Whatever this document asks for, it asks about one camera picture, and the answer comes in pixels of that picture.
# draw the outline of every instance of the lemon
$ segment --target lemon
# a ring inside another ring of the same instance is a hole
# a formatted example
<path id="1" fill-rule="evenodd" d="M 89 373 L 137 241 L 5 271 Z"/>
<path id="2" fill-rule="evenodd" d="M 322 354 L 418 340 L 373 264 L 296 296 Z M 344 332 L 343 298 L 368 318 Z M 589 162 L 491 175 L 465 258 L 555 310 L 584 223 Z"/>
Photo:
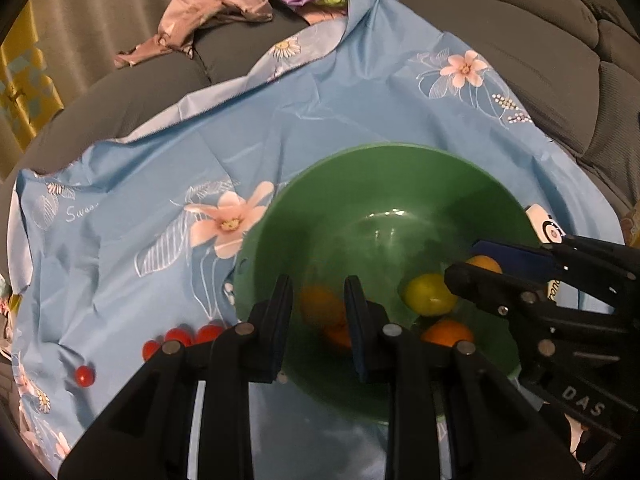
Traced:
<path id="1" fill-rule="evenodd" d="M 420 316 L 441 316 L 451 312 L 458 297 L 449 291 L 441 274 L 423 274 L 408 283 L 402 300 Z"/>

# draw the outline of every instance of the floral pattern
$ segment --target floral pattern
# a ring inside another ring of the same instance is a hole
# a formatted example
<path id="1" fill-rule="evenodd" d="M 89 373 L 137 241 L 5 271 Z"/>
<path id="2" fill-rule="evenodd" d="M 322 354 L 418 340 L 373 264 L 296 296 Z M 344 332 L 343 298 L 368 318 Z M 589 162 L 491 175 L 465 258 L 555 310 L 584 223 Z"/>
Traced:
<path id="1" fill-rule="evenodd" d="M 451 84 L 454 88 L 462 88 L 465 80 L 473 86 L 482 85 L 482 76 L 479 71 L 489 67 L 482 59 L 478 59 L 478 53 L 467 50 L 465 57 L 455 54 L 449 56 L 449 65 L 440 70 L 441 76 L 451 76 Z"/>
<path id="2" fill-rule="evenodd" d="M 422 67 L 416 76 L 418 88 L 429 99 L 457 98 L 505 126 L 532 122 L 509 87 L 475 50 L 452 54 L 447 47 L 437 54 L 418 54 L 414 61 Z M 512 110 L 518 112 L 508 116 Z"/>
<path id="3" fill-rule="evenodd" d="M 56 454 L 60 457 L 60 460 L 64 460 L 66 456 L 71 453 L 71 448 L 69 447 L 68 442 L 66 441 L 65 436 L 62 432 L 58 432 L 56 434 L 55 431 L 51 431 L 51 434 L 56 439 Z"/>
<path id="4" fill-rule="evenodd" d="M 279 41 L 269 50 L 269 53 L 277 60 L 289 59 L 297 56 L 300 52 L 302 52 L 302 48 L 298 44 L 297 36 L 291 36 L 286 40 Z"/>
<path id="5" fill-rule="evenodd" d="M 51 402 L 47 394 L 43 392 L 36 384 L 27 376 L 24 366 L 20 362 L 18 356 L 18 373 L 15 375 L 15 384 L 18 386 L 18 394 L 20 398 L 23 396 L 34 397 L 40 413 L 49 413 L 51 411 Z"/>
<path id="6" fill-rule="evenodd" d="M 244 200 L 233 191 L 227 191 L 218 200 L 218 206 L 186 205 L 186 211 L 207 216 L 207 219 L 196 220 L 191 226 L 191 247 L 215 238 L 214 250 L 219 258 L 236 256 L 242 246 L 244 233 L 262 218 L 267 209 L 258 204 L 273 193 L 273 190 L 271 182 L 261 182 L 249 200 Z"/>

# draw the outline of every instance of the yellow object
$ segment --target yellow object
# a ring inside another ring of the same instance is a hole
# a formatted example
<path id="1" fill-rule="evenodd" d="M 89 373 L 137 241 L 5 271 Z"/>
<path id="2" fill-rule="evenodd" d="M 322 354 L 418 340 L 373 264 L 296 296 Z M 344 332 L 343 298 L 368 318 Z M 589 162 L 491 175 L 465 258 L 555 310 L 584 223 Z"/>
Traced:
<path id="1" fill-rule="evenodd" d="M 308 325 L 322 328 L 347 321 L 344 303 L 324 285 L 303 286 L 298 299 L 302 319 Z"/>
<path id="2" fill-rule="evenodd" d="M 9 298 L 9 311 L 14 314 L 18 314 L 18 309 L 20 308 L 20 302 L 22 301 L 22 296 L 19 294 L 14 294 Z"/>
<path id="3" fill-rule="evenodd" d="M 451 312 L 458 297 L 449 291 L 441 274 L 423 274 L 408 283 L 402 300 L 420 316 L 441 316 Z"/>
<path id="4" fill-rule="evenodd" d="M 496 262 L 493 258 L 484 256 L 484 254 L 479 254 L 478 256 L 469 258 L 466 262 L 468 264 L 475 265 L 476 267 L 481 267 L 482 269 L 486 269 L 492 272 L 497 272 L 498 274 L 502 274 L 502 268 L 500 267 L 500 264 Z"/>
<path id="5" fill-rule="evenodd" d="M 0 45 L 0 115 L 23 150 L 63 107 L 37 43 L 29 1 Z"/>
<path id="6" fill-rule="evenodd" d="M 424 342 L 453 347 L 458 341 L 474 342 L 474 333 L 469 327 L 453 319 L 441 319 L 422 332 L 420 339 Z"/>
<path id="7" fill-rule="evenodd" d="M 314 0 L 314 4 L 318 7 L 334 7 L 343 9 L 347 6 L 348 0 Z"/>

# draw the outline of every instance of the yellow lemon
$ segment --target yellow lemon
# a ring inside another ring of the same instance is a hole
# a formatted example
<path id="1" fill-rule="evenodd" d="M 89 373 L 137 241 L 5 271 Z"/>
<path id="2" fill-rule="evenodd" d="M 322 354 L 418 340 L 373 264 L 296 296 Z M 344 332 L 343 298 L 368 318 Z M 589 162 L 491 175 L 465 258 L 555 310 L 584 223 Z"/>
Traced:
<path id="1" fill-rule="evenodd" d="M 408 283 L 402 300 L 420 316 L 441 316 L 451 312 L 458 297 L 449 291 L 441 274 L 423 274 Z"/>
<path id="2" fill-rule="evenodd" d="M 484 256 L 484 254 L 479 254 L 478 256 L 469 258 L 466 262 L 468 264 L 475 265 L 476 267 L 481 267 L 482 269 L 491 270 L 493 272 L 497 272 L 498 274 L 502 274 L 502 268 L 500 267 L 500 264 L 493 258 Z"/>

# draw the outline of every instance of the pink cloth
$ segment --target pink cloth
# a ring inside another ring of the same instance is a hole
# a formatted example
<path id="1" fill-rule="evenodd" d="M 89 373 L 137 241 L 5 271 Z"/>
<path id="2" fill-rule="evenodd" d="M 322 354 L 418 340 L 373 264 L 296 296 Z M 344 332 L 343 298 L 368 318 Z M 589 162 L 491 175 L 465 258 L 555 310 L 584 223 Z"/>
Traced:
<path id="1" fill-rule="evenodd" d="M 215 27 L 230 22 L 268 22 L 272 17 L 269 0 L 171 0 L 158 33 L 129 53 L 120 53 L 117 68 L 172 51 L 193 56 L 193 32 L 206 24 Z"/>

